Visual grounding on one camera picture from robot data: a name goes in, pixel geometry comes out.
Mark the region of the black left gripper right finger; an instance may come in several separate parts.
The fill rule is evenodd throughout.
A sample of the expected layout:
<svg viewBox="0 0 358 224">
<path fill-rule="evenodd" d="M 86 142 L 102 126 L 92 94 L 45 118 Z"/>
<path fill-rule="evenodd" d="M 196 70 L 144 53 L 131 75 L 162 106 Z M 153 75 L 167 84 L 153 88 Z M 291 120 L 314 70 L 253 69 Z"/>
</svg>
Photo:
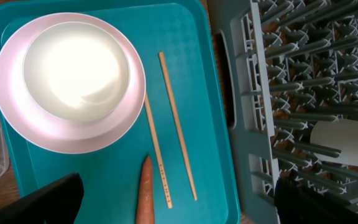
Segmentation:
<svg viewBox="0 0 358 224">
<path fill-rule="evenodd" d="M 274 205 L 281 224 L 358 224 L 358 214 L 288 177 L 277 180 Z"/>
</svg>

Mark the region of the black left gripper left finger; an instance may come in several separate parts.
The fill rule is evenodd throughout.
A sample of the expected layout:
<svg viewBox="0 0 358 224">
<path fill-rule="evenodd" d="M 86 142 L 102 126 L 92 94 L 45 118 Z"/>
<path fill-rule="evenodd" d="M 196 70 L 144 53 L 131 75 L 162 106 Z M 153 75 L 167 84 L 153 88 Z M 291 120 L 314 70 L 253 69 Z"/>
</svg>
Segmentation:
<svg viewBox="0 0 358 224">
<path fill-rule="evenodd" d="M 0 223 L 74 223 L 84 192 L 80 175 L 68 174 L 0 209 Z"/>
</svg>

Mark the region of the white cup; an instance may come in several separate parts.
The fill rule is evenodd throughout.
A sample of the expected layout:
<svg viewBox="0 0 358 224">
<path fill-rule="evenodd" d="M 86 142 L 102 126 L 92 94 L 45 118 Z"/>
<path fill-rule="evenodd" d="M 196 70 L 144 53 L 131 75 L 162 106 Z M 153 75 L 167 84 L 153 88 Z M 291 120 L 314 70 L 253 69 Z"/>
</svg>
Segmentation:
<svg viewBox="0 0 358 224">
<path fill-rule="evenodd" d="M 319 121 L 311 132 L 310 143 L 340 150 L 339 157 L 317 153 L 322 161 L 358 166 L 358 121 Z"/>
</svg>

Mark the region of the wooden chopstick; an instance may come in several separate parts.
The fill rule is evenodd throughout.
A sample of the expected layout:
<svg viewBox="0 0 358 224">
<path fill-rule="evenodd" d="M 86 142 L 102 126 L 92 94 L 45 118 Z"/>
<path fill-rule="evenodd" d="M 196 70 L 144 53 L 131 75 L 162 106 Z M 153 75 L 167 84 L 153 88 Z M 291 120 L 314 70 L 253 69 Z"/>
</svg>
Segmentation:
<svg viewBox="0 0 358 224">
<path fill-rule="evenodd" d="M 158 142 L 158 136 L 157 136 L 157 131 L 155 128 L 154 118 L 152 116 L 152 110 L 150 107 L 149 97 L 147 94 L 145 94 L 144 105 L 145 105 L 145 111 L 147 114 L 147 119 L 149 122 L 150 133 L 152 136 L 152 142 L 154 145 L 155 155 L 157 158 L 158 169 L 159 169 L 160 177 L 162 180 L 163 190 L 164 190 L 164 194 L 165 194 L 165 200 L 166 200 L 168 209 L 172 209 L 173 208 L 172 198 L 170 195 L 170 190 L 169 190 L 169 186 L 168 186 L 168 182 L 167 182 L 167 176 L 166 176 L 166 172 L 165 172 L 165 168 L 164 168 L 164 164 L 163 164 L 162 154 L 160 151 L 160 145 Z"/>
<path fill-rule="evenodd" d="M 191 165 L 190 165 L 190 160 L 189 160 L 188 151 L 187 151 L 187 147 L 186 147 L 186 142 L 185 142 L 185 138 L 184 138 L 184 135 L 183 135 L 182 126 L 181 126 L 181 123 L 180 123 L 180 118 L 179 118 L 179 115 L 178 115 L 177 105 L 176 105 L 175 97 L 174 97 L 174 94 L 173 94 L 173 88 L 172 88 L 172 84 L 171 84 L 170 77 L 169 77 L 169 72 L 168 72 L 168 67 L 167 67 L 165 55 L 164 55 L 164 53 L 162 51 L 160 51 L 158 53 L 158 57 L 159 57 L 159 60 L 160 60 L 160 64 L 161 64 L 161 68 L 162 68 L 162 72 L 163 72 L 163 77 L 164 77 L 164 80 L 165 80 L 165 85 L 166 85 L 166 88 L 167 88 L 168 99 L 169 99 L 170 106 L 171 106 L 171 109 L 172 109 L 173 119 L 174 119 L 174 122 L 175 122 L 175 127 L 176 127 L 176 130 L 177 130 L 177 134 L 178 134 L 178 140 L 180 142 L 181 152 L 182 152 L 182 155 L 183 155 L 183 160 L 184 160 L 186 172 L 187 172 L 187 175 L 188 175 L 188 180 L 189 180 L 189 183 L 190 183 L 193 198 L 194 198 L 195 201 L 197 201 L 198 200 L 198 195 L 197 195 L 197 191 L 196 191 L 196 187 L 195 187 L 195 181 L 194 181 L 193 173 L 192 173 L 192 170 L 191 170 Z"/>
</svg>

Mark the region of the orange carrot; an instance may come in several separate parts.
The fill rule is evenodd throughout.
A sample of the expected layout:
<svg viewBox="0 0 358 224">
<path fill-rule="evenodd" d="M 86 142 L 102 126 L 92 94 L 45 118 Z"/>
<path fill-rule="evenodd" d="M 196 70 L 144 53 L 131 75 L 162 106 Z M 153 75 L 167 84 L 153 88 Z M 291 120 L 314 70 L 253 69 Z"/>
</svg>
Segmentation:
<svg viewBox="0 0 358 224">
<path fill-rule="evenodd" d="M 148 156 L 143 165 L 139 184 L 136 224 L 154 224 L 153 165 Z"/>
</svg>

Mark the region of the white bowl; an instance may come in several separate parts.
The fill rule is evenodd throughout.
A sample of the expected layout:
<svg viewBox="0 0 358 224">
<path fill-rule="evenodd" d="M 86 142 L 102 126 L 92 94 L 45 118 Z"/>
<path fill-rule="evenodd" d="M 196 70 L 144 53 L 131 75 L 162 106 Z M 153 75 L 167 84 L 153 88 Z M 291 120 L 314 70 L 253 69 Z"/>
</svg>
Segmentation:
<svg viewBox="0 0 358 224">
<path fill-rule="evenodd" d="M 62 22 L 30 43 L 23 79 L 29 95 L 48 113 L 88 122 L 120 104 L 129 86 L 130 66 L 122 45 L 104 29 Z"/>
</svg>

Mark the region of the pink plate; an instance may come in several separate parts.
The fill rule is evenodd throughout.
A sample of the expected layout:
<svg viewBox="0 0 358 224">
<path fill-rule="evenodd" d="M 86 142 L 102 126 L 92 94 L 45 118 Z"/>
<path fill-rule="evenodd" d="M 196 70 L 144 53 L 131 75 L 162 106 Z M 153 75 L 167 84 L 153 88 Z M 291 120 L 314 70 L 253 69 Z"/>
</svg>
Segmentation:
<svg viewBox="0 0 358 224">
<path fill-rule="evenodd" d="M 23 61 L 30 43 L 45 29 L 62 22 L 85 22 L 113 35 L 130 66 L 129 86 L 120 104 L 100 119 L 88 122 L 56 117 L 29 95 Z M 0 51 L 0 110 L 9 125 L 38 147 L 64 154 L 100 150 L 122 138 L 135 124 L 146 91 L 145 70 L 135 47 L 111 24 L 86 14 L 61 12 L 36 18 L 13 33 Z"/>
</svg>

